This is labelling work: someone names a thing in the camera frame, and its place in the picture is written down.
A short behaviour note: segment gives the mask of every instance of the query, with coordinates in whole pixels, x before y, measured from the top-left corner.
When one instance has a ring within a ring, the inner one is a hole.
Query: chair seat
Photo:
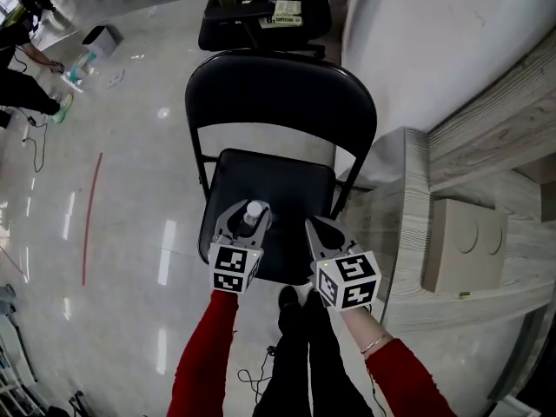
[[[237,4],[241,4],[243,0],[235,1]],[[218,0],[208,0],[207,8],[219,6],[220,3]],[[272,45],[274,49],[288,49],[291,48],[292,45],[302,46],[309,41],[307,30],[303,26],[261,30],[259,38],[263,44]],[[199,47],[202,50],[234,50],[251,46],[251,39],[240,23],[211,23],[204,19],[202,20],[201,30],[199,32]]]
[[[330,215],[334,171],[325,165],[239,149],[221,152],[199,235],[199,254],[208,254],[218,216],[244,199],[270,204],[272,226],[265,234],[257,278],[302,285],[312,274],[305,220]]]

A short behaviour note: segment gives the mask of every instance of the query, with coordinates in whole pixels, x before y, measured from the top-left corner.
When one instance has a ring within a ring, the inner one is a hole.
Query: hand
[[[50,72],[52,74],[63,74],[63,72],[65,71],[65,67],[63,66],[63,63],[59,63],[59,62],[52,62],[52,64],[50,65]]]

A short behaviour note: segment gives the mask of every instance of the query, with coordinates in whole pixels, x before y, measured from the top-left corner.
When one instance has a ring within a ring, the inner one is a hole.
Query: black folding chair
[[[193,73],[185,106],[195,159],[207,205],[199,254],[208,262],[218,216],[243,199],[268,202],[272,227],[257,277],[305,284],[311,275],[304,222],[311,215],[335,218],[373,143],[376,111],[363,84],[348,71],[288,53],[228,51]],[[269,123],[297,129],[342,147],[355,163],[332,209],[335,176],[325,165],[225,149],[218,157],[201,151],[198,129],[219,123]],[[209,186],[205,163],[215,162]]]

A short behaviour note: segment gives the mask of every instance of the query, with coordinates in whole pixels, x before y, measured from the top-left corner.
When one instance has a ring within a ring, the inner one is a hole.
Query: trash bin
[[[97,57],[109,57],[116,49],[116,41],[106,26],[96,26],[83,40],[83,46]]]

